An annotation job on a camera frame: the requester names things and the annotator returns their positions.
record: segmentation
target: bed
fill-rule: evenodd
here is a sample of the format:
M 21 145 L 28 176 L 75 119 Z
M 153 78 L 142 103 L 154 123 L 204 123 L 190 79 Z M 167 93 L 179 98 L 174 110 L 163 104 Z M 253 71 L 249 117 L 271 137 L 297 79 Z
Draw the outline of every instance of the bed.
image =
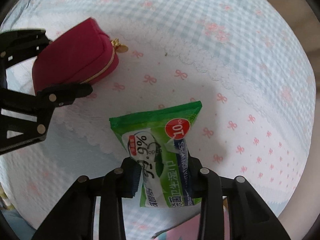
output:
M 1 31 L 39 27 L 54 40 L 93 17 L 129 47 L 93 94 L 57 109 L 43 143 L 0 157 L 0 182 L 34 228 L 80 175 L 103 176 L 127 156 L 109 117 L 201 100 L 187 141 L 220 176 L 244 175 L 276 215 L 303 173 L 315 80 L 298 39 L 265 0 L 20 0 Z M 7 71 L 33 93 L 34 59 Z M 128 239 L 149 239 L 200 207 L 147 209 L 124 200 Z

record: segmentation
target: red circle label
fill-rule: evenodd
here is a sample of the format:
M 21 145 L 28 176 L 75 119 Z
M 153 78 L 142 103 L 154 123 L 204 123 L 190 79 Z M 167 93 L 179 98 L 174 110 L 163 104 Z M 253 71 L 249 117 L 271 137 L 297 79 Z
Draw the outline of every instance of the red circle label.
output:
M 182 139 L 190 129 L 190 122 L 184 118 L 172 119 L 165 125 L 165 132 L 173 139 Z

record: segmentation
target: gold zipper pull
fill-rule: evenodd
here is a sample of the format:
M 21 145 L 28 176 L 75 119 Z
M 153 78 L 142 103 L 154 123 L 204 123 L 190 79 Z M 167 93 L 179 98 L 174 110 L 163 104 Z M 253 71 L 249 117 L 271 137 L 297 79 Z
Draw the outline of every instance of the gold zipper pull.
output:
M 112 46 L 115 48 L 115 51 L 118 53 L 125 53 L 129 50 L 128 46 L 121 44 L 119 39 L 114 39 L 111 41 Z

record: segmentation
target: green wet wipes pack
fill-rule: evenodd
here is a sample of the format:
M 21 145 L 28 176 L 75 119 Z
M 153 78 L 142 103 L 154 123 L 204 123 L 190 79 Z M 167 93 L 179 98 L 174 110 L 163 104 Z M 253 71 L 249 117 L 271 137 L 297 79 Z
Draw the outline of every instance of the green wet wipes pack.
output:
M 192 206 L 185 135 L 202 107 L 200 101 L 110 118 L 111 129 L 130 157 L 142 166 L 140 206 Z

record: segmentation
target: pink bow pattern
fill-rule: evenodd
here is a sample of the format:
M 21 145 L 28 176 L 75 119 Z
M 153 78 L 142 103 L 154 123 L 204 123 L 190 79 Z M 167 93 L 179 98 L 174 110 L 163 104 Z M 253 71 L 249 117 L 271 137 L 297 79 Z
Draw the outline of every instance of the pink bow pattern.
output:
M 209 139 L 210 139 L 211 136 L 213 135 L 213 131 L 212 131 L 212 130 L 209 130 L 207 127 L 205 127 L 205 128 L 203 129 L 203 132 L 204 132 L 204 134 L 202 134 L 202 135 L 207 136 Z
M 254 12 L 255 12 L 255 14 L 258 15 L 258 16 L 263 16 L 263 12 L 260 11 L 260 10 L 255 10 Z
M 125 86 L 124 85 L 120 85 L 119 83 L 114 83 L 113 84 L 113 88 L 112 90 L 118 90 L 118 91 L 121 91 L 121 90 L 124 90 L 125 89 Z
M 143 4 L 141 4 L 141 7 L 145 7 L 145 8 L 149 8 L 152 11 L 155 11 L 156 8 L 153 6 L 153 2 L 149 1 L 149 0 L 145 0 Z
M 228 128 L 232 128 L 232 130 L 234 131 L 235 128 L 237 128 L 237 127 L 238 127 L 238 126 L 237 126 L 236 123 L 233 123 L 232 121 L 229 121 L 229 126 L 228 126 Z
M 258 144 L 259 144 L 259 139 L 254 138 L 254 140 L 253 140 L 253 144 L 258 145 Z
M 224 104 L 224 102 L 227 102 L 228 99 L 226 97 L 224 97 L 222 94 L 218 93 L 217 94 L 217 101 L 221 101 Z
M 220 3 L 219 5 L 221 6 L 222 9 L 225 9 L 226 11 L 232 10 L 232 7 L 227 4 Z
M 154 78 L 154 77 L 151 77 L 150 75 L 145 75 L 144 76 L 144 81 L 143 82 L 149 82 L 150 83 L 150 85 L 153 85 L 153 84 L 155 84 L 155 83 L 157 83 L 157 79 L 156 78 Z
M 35 183 L 29 182 L 27 188 L 31 190 L 34 194 L 41 196 L 41 193 L 39 192 L 38 187 Z
M 214 161 L 214 162 L 217 162 L 217 163 L 220 163 L 220 162 L 223 161 L 223 157 L 218 156 L 217 154 L 215 154 L 215 155 L 213 156 L 213 161 Z
M 237 150 L 236 150 L 236 153 L 240 153 L 242 154 L 244 152 L 244 148 L 241 147 L 240 145 L 237 146 Z
M 185 78 L 188 77 L 187 73 L 182 72 L 181 70 L 176 70 L 176 75 L 174 75 L 175 77 L 181 77 L 182 80 L 184 80 Z
M 252 114 L 249 114 L 249 122 L 251 121 L 252 123 L 254 123 L 256 121 L 256 119 L 252 116 Z
M 248 168 L 246 166 L 242 166 L 240 172 L 245 173 L 247 170 Z
M 143 57 L 143 53 L 142 52 L 137 52 L 136 50 L 134 50 L 132 52 L 132 56 L 136 56 L 137 58 Z

